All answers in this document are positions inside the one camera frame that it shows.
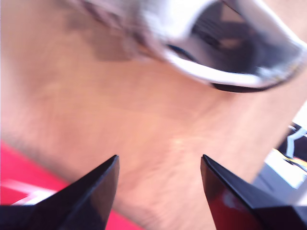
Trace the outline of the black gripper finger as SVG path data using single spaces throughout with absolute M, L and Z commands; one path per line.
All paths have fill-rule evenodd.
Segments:
M 115 198 L 119 157 L 97 166 L 35 208 L 37 230 L 104 230 Z
M 261 230 L 262 224 L 247 206 L 201 158 L 201 176 L 204 193 L 217 230 Z

